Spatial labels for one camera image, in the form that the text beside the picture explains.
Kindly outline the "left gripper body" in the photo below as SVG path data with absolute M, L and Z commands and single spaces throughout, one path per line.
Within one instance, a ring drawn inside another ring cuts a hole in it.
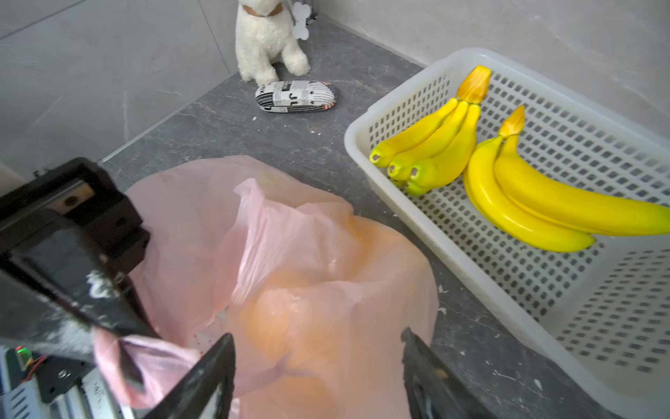
M 1 281 L 31 283 L 10 262 L 10 249 L 57 217 L 80 227 L 106 257 L 115 281 L 128 283 L 150 234 L 130 198 L 98 164 L 78 157 L 1 195 Z

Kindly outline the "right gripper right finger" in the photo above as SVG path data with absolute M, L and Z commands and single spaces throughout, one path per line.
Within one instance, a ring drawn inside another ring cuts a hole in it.
M 492 418 L 494 414 L 459 381 L 410 328 L 403 330 L 403 379 L 413 418 Z

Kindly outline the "pink printed plastic bag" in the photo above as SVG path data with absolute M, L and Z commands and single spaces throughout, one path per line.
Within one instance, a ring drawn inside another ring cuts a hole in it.
M 156 338 L 97 329 L 126 406 L 155 407 L 225 333 L 235 418 L 407 418 L 401 340 L 431 340 L 423 253 L 341 197 L 248 157 L 189 162 L 127 192 L 150 233 L 131 279 Z

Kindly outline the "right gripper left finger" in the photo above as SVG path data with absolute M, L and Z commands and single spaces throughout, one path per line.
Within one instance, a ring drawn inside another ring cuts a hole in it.
M 228 418 L 235 374 L 234 338 L 225 333 L 145 418 Z

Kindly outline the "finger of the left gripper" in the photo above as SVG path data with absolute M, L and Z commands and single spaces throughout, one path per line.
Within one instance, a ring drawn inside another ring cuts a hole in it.
M 75 251 L 1 256 L 1 343 L 92 361 L 92 330 L 154 337 L 129 279 L 136 260 Z

